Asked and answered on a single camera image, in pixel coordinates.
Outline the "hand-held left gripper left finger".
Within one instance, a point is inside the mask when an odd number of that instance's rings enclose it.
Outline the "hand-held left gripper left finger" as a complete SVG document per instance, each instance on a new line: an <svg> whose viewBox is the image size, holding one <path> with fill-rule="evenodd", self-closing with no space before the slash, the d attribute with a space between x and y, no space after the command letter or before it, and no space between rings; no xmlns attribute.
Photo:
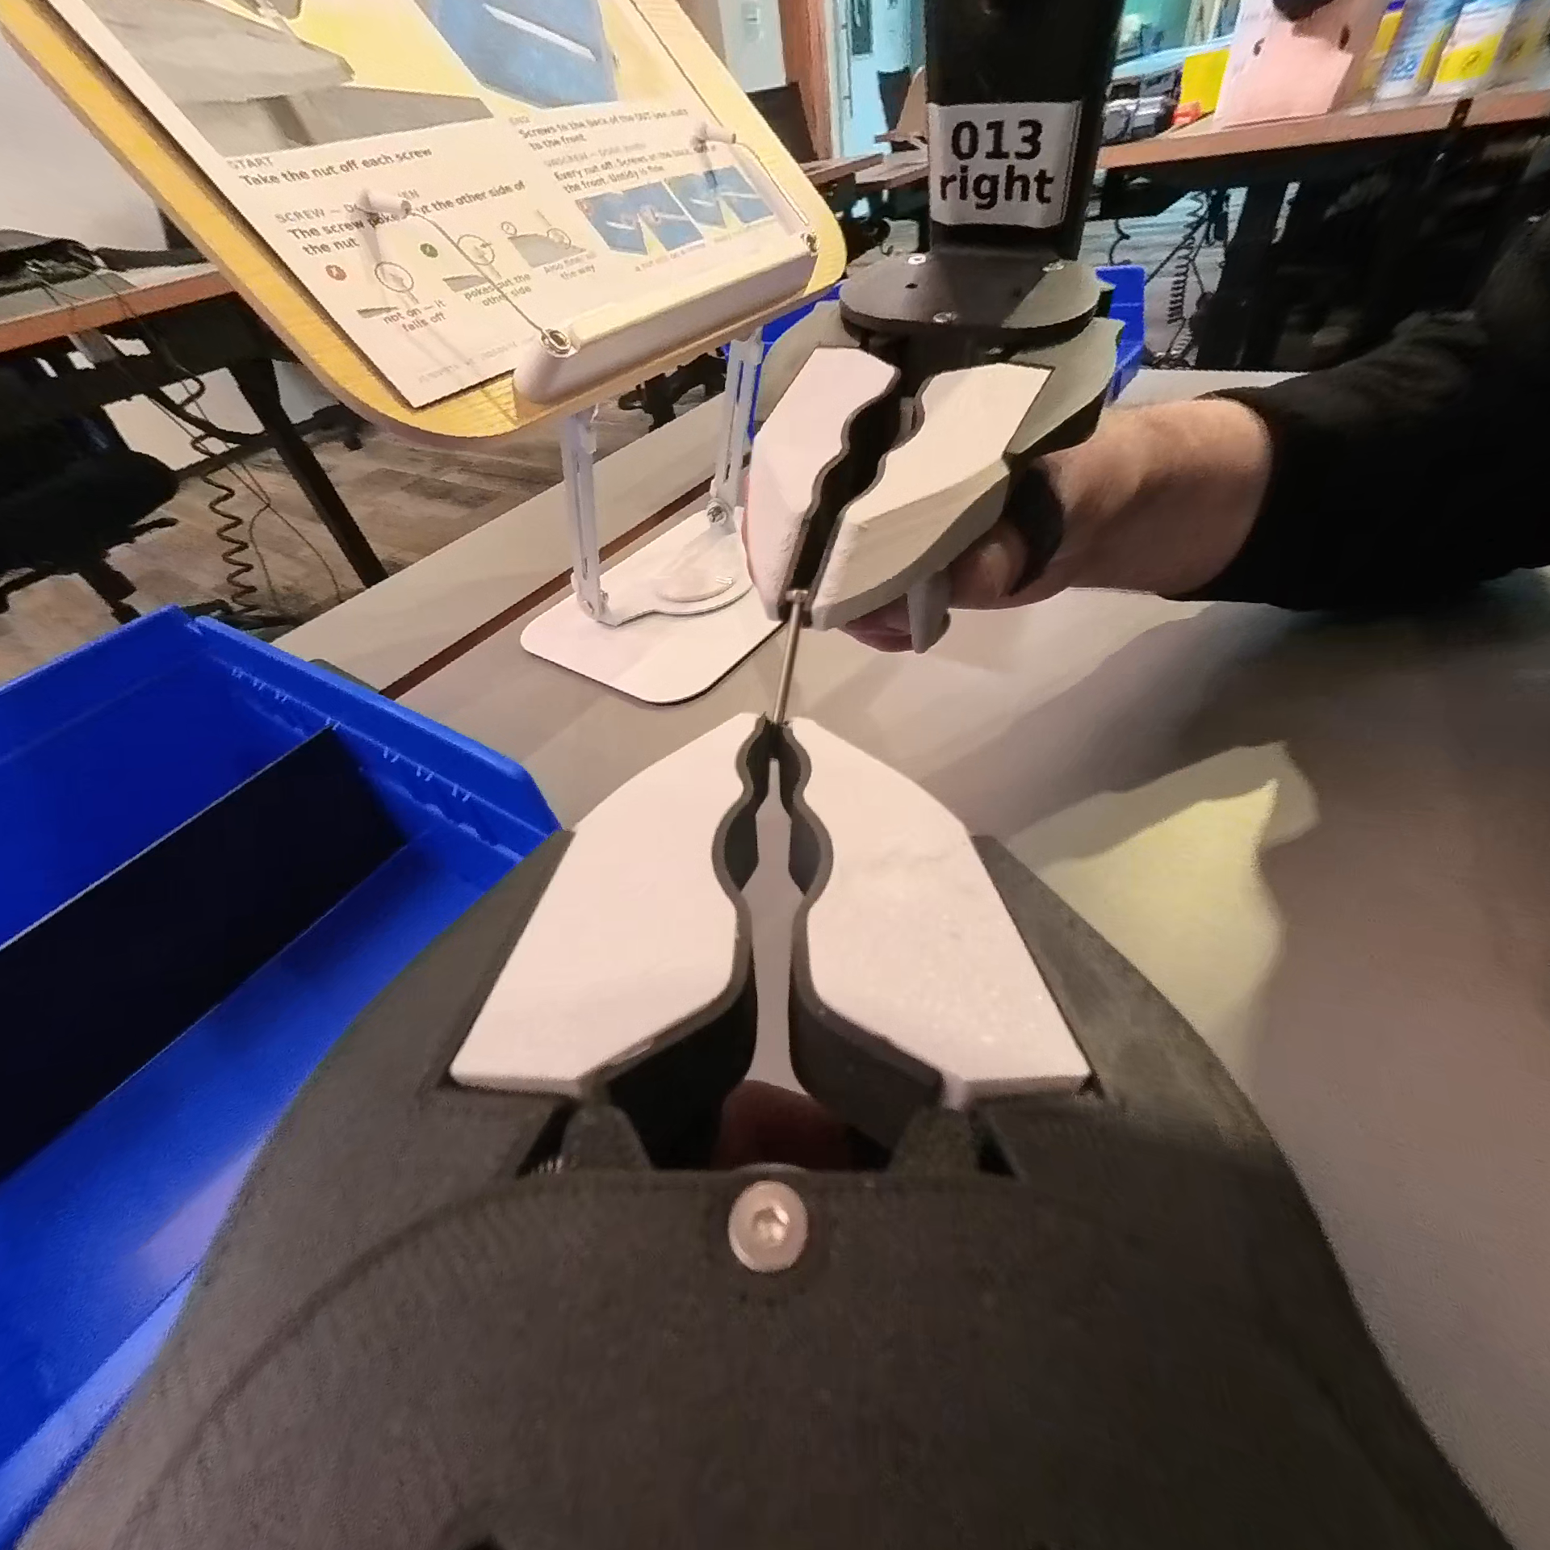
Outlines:
<svg viewBox="0 0 1550 1550"><path fill-rule="evenodd" d="M762 719L738 712L575 824L449 1082L623 1115L652 1165L714 1166L759 1043Z"/></svg>

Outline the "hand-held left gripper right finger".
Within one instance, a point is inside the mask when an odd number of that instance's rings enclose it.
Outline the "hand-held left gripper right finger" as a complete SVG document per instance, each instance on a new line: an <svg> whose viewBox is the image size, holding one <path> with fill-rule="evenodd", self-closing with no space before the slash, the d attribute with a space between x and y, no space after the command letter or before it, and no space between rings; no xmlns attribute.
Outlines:
<svg viewBox="0 0 1550 1550"><path fill-rule="evenodd" d="M807 717L778 766L806 1092L886 1152L925 1113L1080 1094L1091 1064L959 817Z"/></svg>

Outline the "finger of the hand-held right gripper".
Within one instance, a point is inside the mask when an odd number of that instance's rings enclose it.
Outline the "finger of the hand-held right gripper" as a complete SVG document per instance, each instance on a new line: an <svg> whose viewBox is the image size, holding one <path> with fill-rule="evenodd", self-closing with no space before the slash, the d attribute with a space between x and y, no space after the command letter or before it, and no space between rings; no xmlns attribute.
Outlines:
<svg viewBox="0 0 1550 1550"><path fill-rule="evenodd" d="M848 498L807 593L812 630L833 632L904 603L909 633L943 633L954 562L996 522L1011 456L1053 370L993 362L930 378L914 427Z"/></svg>
<svg viewBox="0 0 1550 1550"><path fill-rule="evenodd" d="M746 569L760 606L781 612L812 583L856 446L890 419L901 373L846 346L822 346L799 367L756 432L746 474Z"/></svg>

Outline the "plain blue plastic bin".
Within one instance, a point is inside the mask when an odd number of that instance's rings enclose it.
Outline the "plain blue plastic bin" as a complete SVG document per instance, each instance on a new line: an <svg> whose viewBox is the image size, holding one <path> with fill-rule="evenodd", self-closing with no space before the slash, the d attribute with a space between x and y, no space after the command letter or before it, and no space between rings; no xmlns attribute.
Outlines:
<svg viewBox="0 0 1550 1550"><path fill-rule="evenodd" d="M1148 272L1138 264L1111 264L1095 268L1095 280L1106 301L1101 315L1116 323L1116 365L1108 401L1116 402L1141 370L1146 356Z"/></svg>

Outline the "silver metal bolt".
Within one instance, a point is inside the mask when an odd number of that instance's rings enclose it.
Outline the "silver metal bolt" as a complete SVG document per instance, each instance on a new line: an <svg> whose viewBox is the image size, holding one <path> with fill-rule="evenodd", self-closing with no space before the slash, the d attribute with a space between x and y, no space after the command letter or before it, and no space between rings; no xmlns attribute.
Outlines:
<svg viewBox="0 0 1550 1550"><path fill-rule="evenodd" d="M781 664L768 712L768 722L772 727L785 727L789 717L806 617L807 591L789 590L785 595Z"/></svg>

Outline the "blue bin with black divider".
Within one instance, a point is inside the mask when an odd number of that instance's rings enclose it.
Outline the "blue bin with black divider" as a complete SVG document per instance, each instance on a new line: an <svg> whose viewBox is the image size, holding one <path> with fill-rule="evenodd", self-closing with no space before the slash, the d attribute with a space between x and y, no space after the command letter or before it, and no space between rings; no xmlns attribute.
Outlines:
<svg viewBox="0 0 1550 1550"><path fill-rule="evenodd" d="M3 947L329 727L402 850L3 1177L3 1547L155 1360L255 1155L320 1061L560 829L513 761L178 608L3 687Z"/></svg>

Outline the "person's right forearm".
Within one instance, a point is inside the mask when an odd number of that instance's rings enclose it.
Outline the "person's right forearm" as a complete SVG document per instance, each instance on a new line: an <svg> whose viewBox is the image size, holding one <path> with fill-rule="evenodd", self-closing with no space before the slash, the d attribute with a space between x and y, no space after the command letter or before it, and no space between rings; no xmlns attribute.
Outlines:
<svg viewBox="0 0 1550 1550"><path fill-rule="evenodd" d="M1526 226L1463 314L1359 359L1232 390L1269 436L1250 533L1200 601L1429 606L1548 561L1548 226Z"/></svg>

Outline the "person's right hand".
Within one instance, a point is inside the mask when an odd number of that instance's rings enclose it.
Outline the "person's right hand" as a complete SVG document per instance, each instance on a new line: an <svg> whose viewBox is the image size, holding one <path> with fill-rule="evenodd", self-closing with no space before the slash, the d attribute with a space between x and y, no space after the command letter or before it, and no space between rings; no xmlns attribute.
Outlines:
<svg viewBox="0 0 1550 1550"><path fill-rule="evenodd" d="M1271 462L1266 422L1230 398L1109 411L1088 440L1017 475L996 522L946 572L946 606L1195 593L1245 546Z"/></svg>

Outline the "black office chair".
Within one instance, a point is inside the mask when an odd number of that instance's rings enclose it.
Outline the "black office chair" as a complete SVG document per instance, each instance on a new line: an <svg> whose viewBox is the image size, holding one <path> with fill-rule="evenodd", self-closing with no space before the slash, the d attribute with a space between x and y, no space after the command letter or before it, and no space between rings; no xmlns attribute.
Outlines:
<svg viewBox="0 0 1550 1550"><path fill-rule="evenodd" d="M110 556L174 525L163 511L179 493L178 472L131 449L98 411L24 422L42 364L5 357L2 373L2 611L16 593L73 575L116 624L136 622L137 588Z"/></svg>
<svg viewBox="0 0 1550 1550"><path fill-rule="evenodd" d="M649 430L660 430L675 422L685 399L699 394L702 402L709 402L723 394L727 364L727 348L701 354L630 388L617 398L617 409L622 414L643 415Z"/></svg>

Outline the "white stand with wooden board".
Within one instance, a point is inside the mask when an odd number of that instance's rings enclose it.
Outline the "white stand with wooden board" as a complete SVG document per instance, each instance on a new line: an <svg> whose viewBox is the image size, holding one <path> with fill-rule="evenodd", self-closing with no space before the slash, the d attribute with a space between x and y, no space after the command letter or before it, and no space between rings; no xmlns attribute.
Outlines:
<svg viewBox="0 0 1550 1550"><path fill-rule="evenodd" d="M762 328L817 301L838 281L844 246L822 194L736 81L751 104L739 131L754 138L762 151L781 146L812 186L802 204L820 222L820 257L804 293L746 319L731 336L702 340L665 359L654 359L581 398L534 404L518 398L509 378L499 378L412 409L262 247L168 134L132 105L126 89L94 62L50 5L3 4L3 34L10 44L140 181L160 210L195 243L323 390L383 430L441 448L496 446L546 420L557 420L570 596L551 604L523 629L520 645L525 651L641 704L673 706L712 688L768 640L773 625L765 620L754 593L741 540L744 461L765 354ZM685 7L675 5L701 33ZM707 41L706 49L720 60ZM714 461L707 474L686 477L688 491L707 485L707 498L667 535L646 541L630 557L605 564L604 525L623 503L625 477L596 470L593 422L597 407L722 346L728 362L725 390L717 402L720 428L710 444Z"/></svg>

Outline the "brown cardboard box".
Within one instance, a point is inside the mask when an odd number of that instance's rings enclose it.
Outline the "brown cardboard box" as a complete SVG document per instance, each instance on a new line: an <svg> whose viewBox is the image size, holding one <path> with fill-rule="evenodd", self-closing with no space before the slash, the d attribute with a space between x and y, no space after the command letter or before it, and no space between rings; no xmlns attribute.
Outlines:
<svg viewBox="0 0 1550 1550"><path fill-rule="evenodd" d="M1317 118L1345 107L1384 4L1243 2L1213 122Z"/></svg>

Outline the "white wipes canister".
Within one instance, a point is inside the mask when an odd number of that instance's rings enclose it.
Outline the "white wipes canister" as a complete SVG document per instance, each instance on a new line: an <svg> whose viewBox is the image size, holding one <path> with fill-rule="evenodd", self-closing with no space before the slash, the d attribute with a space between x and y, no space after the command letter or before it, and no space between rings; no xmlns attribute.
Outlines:
<svg viewBox="0 0 1550 1550"><path fill-rule="evenodd" d="M1440 49L1451 33L1460 5L1453 2L1403 2L1392 39L1374 78L1374 104L1419 97L1435 71Z"/></svg>
<svg viewBox="0 0 1550 1550"><path fill-rule="evenodd" d="M1447 36L1429 94L1460 99L1490 83L1518 2L1466 2Z"/></svg>

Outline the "black bin divider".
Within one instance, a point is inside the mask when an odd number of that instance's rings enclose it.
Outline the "black bin divider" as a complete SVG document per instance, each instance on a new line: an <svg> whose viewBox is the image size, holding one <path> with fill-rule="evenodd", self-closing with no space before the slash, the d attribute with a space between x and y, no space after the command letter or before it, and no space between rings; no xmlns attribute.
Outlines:
<svg viewBox="0 0 1550 1550"><path fill-rule="evenodd" d="M2 1177L405 846L328 727L3 945Z"/></svg>

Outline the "printed instruction sheet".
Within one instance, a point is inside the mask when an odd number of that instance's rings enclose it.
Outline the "printed instruction sheet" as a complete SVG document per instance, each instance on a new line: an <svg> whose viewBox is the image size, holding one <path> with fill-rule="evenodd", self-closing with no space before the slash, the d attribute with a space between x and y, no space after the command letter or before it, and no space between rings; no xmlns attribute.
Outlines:
<svg viewBox="0 0 1550 1550"><path fill-rule="evenodd" d="M812 186L676 4L50 4L410 409L799 298Z"/></svg>

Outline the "wooden desk with black legs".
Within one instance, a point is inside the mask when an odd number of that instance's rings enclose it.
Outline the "wooden desk with black legs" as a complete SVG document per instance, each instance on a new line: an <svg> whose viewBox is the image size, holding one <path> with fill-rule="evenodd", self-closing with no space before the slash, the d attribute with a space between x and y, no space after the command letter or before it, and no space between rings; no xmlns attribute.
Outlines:
<svg viewBox="0 0 1550 1550"><path fill-rule="evenodd" d="M255 433L194 427L234 454L273 453L365 588L387 570L362 533L291 417L278 369L300 360L241 294L208 265L118 277L98 272L65 288L45 286L26 310L3 310L6 436L74 417L102 414L181 381L232 378L255 419Z"/></svg>

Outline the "wooden table with black frame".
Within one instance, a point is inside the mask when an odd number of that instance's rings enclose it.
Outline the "wooden table with black frame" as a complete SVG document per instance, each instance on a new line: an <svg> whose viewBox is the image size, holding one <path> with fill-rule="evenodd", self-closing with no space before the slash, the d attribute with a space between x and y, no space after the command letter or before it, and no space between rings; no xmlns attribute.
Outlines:
<svg viewBox="0 0 1550 1550"><path fill-rule="evenodd" d="M1405 320L1471 301L1502 249L1547 220L1547 88L1221 126L1104 147L1095 215L1185 196L1221 238L1188 357L1198 372L1326 365Z"/></svg>

